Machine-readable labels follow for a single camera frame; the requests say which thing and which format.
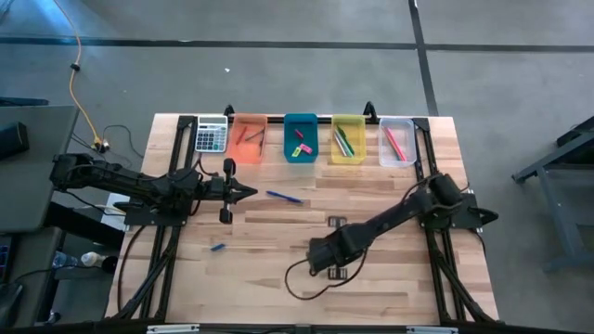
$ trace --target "wooden table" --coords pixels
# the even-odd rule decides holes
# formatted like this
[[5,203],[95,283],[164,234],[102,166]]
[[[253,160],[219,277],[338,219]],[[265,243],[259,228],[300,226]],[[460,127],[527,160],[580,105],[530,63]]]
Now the wooden table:
[[[157,114],[142,172],[166,173],[177,114]],[[454,121],[430,118],[437,166],[460,188],[467,185]],[[314,164],[288,164],[283,156],[282,124],[269,124],[259,165],[238,165],[237,179],[260,192],[232,208],[233,225],[218,222],[220,202],[203,202],[183,228],[177,251],[168,322],[317,325],[433,325],[438,323],[429,255],[424,233],[411,220],[378,238],[360,275],[349,284],[302,302],[284,286],[285,270],[305,256],[309,238],[324,237],[329,215],[364,222],[395,205],[416,182],[414,168],[385,168],[378,161],[377,125],[367,127],[368,156],[362,165],[330,162],[329,125],[319,125],[319,157]],[[420,150],[425,161],[422,139]],[[204,168],[222,172],[223,154],[208,154]],[[304,199],[302,206],[270,198],[275,190]],[[133,245],[123,273],[123,301],[147,274],[155,227],[147,227]],[[132,232],[127,233],[122,253]],[[469,231],[452,230],[461,281],[484,310],[497,318],[483,248]],[[210,247],[225,243],[226,249]],[[350,273],[358,266],[351,263]],[[310,277],[306,264],[291,271],[291,288],[302,295],[322,289],[325,273]],[[106,315],[116,312],[114,280]],[[455,315],[445,284],[448,310]]]

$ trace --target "orange bin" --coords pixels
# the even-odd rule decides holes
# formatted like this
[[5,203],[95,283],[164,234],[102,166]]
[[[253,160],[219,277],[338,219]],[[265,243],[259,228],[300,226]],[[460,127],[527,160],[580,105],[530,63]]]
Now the orange bin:
[[267,125],[266,115],[235,114],[226,155],[237,163],[260,163]]

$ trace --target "calculator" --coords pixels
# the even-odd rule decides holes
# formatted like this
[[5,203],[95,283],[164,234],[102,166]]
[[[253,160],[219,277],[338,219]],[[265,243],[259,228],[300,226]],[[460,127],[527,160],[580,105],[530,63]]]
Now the calculator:
[[226,116],[198,116],[196,150],[198,152],[225,152],[228,119]]

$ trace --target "blue bin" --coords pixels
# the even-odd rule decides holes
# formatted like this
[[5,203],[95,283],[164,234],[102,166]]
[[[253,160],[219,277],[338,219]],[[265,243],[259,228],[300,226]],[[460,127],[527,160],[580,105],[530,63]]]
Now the blue bin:
[[[286,114],[285,115],[285,158],[290,163],[312,163],[316,161],[318,154],[317,147],[317,116],[313,113],[306,114]],[[299,130],[303,134],[303,140],[295,133]],[[299,156],[292,157],[295,148],[301,144],[306,144],[312,149],[311,154],[302,151]]]

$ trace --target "calculator keypad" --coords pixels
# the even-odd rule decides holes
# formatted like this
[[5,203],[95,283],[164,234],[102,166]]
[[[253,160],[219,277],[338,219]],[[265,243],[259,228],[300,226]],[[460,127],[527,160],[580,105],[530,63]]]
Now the calculator keypad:
[[224,152],[226,147],[226,127],[209,126],[199,129],[196,136],[196,150],[200,152]]

